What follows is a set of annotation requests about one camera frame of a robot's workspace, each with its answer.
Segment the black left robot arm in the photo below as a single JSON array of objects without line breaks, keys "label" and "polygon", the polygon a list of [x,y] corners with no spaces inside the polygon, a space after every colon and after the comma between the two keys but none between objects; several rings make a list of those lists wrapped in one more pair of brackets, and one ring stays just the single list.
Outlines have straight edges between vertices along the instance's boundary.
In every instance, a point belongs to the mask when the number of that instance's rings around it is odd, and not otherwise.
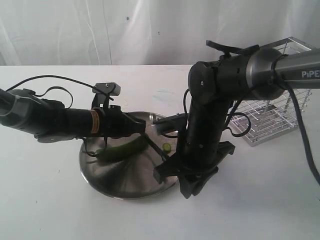
[{"label": "black left robot arm", "polygon": [[144,133],[145,120],[120,106],[66,108],[57,100],[39,99],[28,89],[0,91],[1,125],[34,135],[40,143],[81,138],[123,138]]}]

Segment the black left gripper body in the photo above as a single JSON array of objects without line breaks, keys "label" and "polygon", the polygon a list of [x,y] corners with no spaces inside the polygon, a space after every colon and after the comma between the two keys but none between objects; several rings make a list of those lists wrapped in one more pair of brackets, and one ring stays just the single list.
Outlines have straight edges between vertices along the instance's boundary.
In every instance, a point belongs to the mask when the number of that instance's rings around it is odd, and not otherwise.
[{"label": "black left gripper body", "polygon": [[131,121],[119,105],[109,105],[109,102],[106,96],[93,98],[91,109],[97,112],[99,117],[98,132],[95,135],[114,139],[131,136]]}]

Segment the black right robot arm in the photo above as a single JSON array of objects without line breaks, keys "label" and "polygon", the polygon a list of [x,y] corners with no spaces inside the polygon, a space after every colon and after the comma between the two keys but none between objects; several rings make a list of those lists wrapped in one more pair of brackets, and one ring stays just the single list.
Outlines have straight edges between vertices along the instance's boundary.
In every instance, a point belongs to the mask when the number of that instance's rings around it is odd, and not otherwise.
[{"label": "black right robot arm", "polygon": [[300,129],[309,169],[320,179],[296,89],[320,87],[320,51],[313,49],[283,54],[272,47],[231,47],[208,40],[206,45],[222,52],[217,61],[199,61],[188,73],[190,107],[183,114],[156,121],[160,130],[177,132],[175,153],[158,165],[157,182],[176,176],[185,198],[196,196],[218,172],[220,162],[234,153],[235,146],[221,135],[242,101],[268,101],[288,91]]}]

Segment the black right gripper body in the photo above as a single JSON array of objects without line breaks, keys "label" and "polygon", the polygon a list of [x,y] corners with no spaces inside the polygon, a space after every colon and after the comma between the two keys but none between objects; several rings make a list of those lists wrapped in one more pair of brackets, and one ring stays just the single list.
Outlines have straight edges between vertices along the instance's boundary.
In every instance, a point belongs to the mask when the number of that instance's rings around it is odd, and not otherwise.
[{"label": "black right gripper body", "polygon": [[153,176],[158,183],[168,177],[177,177],[180,192],[184,198],[198,195],[208,180],[215,175],[220,162],[232,155],[235,146],[229,141],[220,142],[216,151],[206,153],[204,157],[197,155],[195,158],[175,152],[162,164],[154,168]]}]

